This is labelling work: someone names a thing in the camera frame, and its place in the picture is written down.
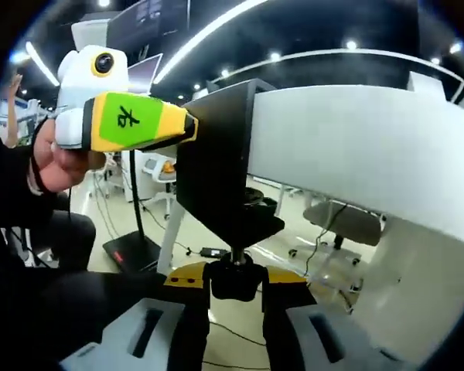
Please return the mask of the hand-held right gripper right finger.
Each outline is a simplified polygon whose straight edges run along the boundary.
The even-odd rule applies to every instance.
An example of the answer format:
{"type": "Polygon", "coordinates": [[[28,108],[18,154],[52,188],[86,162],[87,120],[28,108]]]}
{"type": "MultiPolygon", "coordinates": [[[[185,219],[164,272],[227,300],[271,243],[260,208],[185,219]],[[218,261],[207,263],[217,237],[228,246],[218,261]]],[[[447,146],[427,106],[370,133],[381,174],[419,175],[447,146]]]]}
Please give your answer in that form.
{"type": "Polygon", "coordinates": [[[263,336],[272,370],[407,370],[348,314],[318,303],[306,279],[265,268],[263,336]]]}

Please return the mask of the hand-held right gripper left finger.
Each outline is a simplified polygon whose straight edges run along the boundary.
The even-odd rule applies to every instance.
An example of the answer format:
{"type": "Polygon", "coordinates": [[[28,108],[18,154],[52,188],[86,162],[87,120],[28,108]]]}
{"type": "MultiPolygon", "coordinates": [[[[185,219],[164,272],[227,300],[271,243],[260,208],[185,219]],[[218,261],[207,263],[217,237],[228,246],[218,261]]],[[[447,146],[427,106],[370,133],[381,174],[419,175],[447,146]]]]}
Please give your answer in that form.
{"type": "Polygon", "coordinates": [[[204,261],[170,273],[163,298],[143,298],[91,342],[60,362],[63,370],[201,370],[210,331],[204,261]]]}

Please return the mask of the person's left hand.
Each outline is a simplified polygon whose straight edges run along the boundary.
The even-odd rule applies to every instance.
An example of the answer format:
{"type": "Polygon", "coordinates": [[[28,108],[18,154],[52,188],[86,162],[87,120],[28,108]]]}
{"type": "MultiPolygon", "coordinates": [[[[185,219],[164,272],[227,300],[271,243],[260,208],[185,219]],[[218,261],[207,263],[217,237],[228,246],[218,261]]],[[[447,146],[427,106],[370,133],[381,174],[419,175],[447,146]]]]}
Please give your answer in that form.
{"type": "Polygon", "coordinates": [[[32,143],[28,181],[34,192],[58,193],[80,184],[90,170],[103,168],[104,153],[57,146],[55,121],[46,119],[32,143]]]}

